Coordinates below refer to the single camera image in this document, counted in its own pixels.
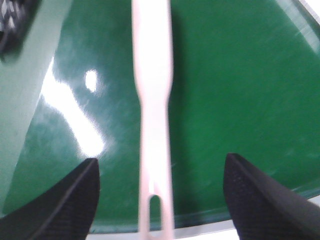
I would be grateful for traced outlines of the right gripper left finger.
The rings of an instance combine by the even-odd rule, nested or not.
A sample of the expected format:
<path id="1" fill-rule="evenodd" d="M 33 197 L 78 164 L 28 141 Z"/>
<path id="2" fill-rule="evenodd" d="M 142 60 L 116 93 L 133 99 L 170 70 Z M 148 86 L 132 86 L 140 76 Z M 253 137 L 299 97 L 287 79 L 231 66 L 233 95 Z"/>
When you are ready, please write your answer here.
<path id="1" fill-rule="evenodd" d="M 0 220 L 2 240 L 84 240 L 100 196 L 96 158 L 88 158 L 49 190 Z"/>

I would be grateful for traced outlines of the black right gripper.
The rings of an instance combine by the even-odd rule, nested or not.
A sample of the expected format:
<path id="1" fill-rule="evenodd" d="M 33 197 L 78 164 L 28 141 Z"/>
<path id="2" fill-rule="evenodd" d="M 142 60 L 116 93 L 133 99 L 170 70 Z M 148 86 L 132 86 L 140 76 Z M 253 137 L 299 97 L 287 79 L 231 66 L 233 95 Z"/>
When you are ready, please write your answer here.
<path id="1" fill-rule="evenodd" d="M 0 1 L 0 59 L 21 51 L 41 5 L 40 0 Z"/>

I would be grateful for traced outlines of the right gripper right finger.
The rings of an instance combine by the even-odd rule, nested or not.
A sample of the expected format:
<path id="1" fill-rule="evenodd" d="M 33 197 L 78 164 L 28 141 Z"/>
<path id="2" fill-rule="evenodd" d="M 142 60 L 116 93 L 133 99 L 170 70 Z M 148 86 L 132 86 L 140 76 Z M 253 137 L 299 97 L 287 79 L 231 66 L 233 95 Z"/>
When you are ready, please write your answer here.
<path id="1" fill-rule="evenodd" d="M 226 155 L 223 194 L 241 240 L 320 238 L 320 208 L 237 153 Z"/>

